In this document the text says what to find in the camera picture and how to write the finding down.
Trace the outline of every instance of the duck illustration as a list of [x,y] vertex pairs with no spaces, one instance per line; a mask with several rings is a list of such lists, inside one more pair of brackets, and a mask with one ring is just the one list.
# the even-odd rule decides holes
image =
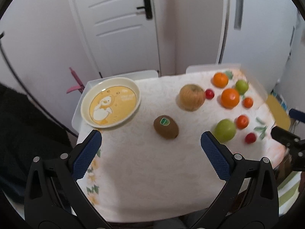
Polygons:
[[96,121],[100,121],[100,124],[107,124],[107,116],[113,113],[110,106],[112,106],[114,100],[115,97],[113,95],[108,95],[102,98],[98,105],[96,105],[96,107],[94,108],[93,119]]

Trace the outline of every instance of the tangerine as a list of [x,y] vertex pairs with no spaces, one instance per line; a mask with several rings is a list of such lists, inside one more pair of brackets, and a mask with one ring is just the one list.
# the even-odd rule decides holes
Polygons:
[[246,115],[240,115],[235,123],[238,129],[244,129],[249,125],[249,118]]
[[221,104],[225,108],[234,108],[239,103],[239,93],[236,89],[225,89],[222,92]]
[[213,84],[218,88],[224,88],[227,86],[229,78],[225,73],[217,72],[213,76]]
[[253,99],[251,97],[246,97],[242,101],[242,104],[245,108],[251,108],[253,106]]

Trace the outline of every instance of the brown kiwi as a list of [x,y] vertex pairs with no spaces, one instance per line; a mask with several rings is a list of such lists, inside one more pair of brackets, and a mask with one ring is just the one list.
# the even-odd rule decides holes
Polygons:
[[179,134],[177,123],[167,115],[161,115],[156,118],[153,126],[156,132],[166,139],[175,139]]

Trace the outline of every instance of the green plum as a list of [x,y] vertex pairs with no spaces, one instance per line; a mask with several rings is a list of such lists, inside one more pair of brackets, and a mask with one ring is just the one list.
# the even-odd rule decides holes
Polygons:
[[235,89],[240,95],[244,95],[249,89],[249,85],[245,80],[240,79],[236,82]]
[[229,119],[218,122],[213,135],[220,142],[224,143],[234,138],[236,134],[235,124]]

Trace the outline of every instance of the screw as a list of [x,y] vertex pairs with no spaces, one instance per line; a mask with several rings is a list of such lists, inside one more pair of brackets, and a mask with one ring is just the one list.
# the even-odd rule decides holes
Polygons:
[[60,158],[61,159],[66,159],[68,157],[68,154],[67,153],[63,153],[61,154]]
[[235,154],[235,155],[234,155],[234,158],[235,158],[236,160],[241,160],[241,159],[242,159],[242,156],[241,156],[240,154]]
[[39,157],[34,157],[33,162],[37,163],[39,161],[39,159],[40,159]]
[[268,159],[267,157],[264,157],[264,158],[263,158],[263,161],[264,161],[265,163],[269,163],[269,159]]

